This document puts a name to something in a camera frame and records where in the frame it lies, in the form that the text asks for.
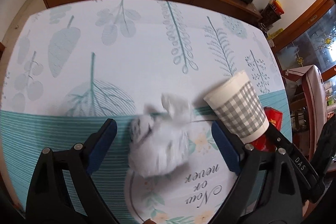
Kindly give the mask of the red cardboard box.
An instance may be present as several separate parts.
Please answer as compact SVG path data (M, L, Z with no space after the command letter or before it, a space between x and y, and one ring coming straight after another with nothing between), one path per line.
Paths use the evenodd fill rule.
M272 107L264 107L264 111L265 111L267 120L269 122L269 127L267 130L269 130L270 126L273 125L277 130L280 131L281 126L282 126L283 113ZM255 141L252 141L251 145L253 145L254 148L259 151L264 151L264 152L276 151L275 144L267 136L266 132L263 135L261 135L258 139L256 139Z

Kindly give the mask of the grey checked paper cup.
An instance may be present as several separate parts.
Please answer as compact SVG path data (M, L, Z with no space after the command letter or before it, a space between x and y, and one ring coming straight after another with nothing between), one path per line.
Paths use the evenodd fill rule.
M245 71L232 76L204 97L228 131L252 143L269 127L269 121Z

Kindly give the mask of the white tissue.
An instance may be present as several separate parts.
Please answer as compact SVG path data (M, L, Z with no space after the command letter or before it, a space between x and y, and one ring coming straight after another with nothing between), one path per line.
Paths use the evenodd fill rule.
M141 115L130 124L129 167L143 178L172 173L189 159L193 108L174 94L162 94L161 102L165 114Z

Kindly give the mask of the pink fabric chair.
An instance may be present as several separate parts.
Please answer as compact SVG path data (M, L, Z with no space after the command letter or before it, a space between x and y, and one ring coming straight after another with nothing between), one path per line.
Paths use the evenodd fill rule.
M309 160L313 158L323 125L327 122L327 102L320 70L316 65L282 71L285 79L301 80L309 117Z

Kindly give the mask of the leaf pattern tablecloth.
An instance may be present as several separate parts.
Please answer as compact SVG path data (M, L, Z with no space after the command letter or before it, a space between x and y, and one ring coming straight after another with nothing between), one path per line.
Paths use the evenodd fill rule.
M118 133L92 176L121 223L207 223L235 182L211 135L204 96L245 71L263 106L280 110L284 83L263 33L214 11L156 0L78 2L30 16L2 73L1 141L18 200L45 147L84 142L108 118ZM163 113L162 94L194 107L189 162L144 179L128 167L133 118Z

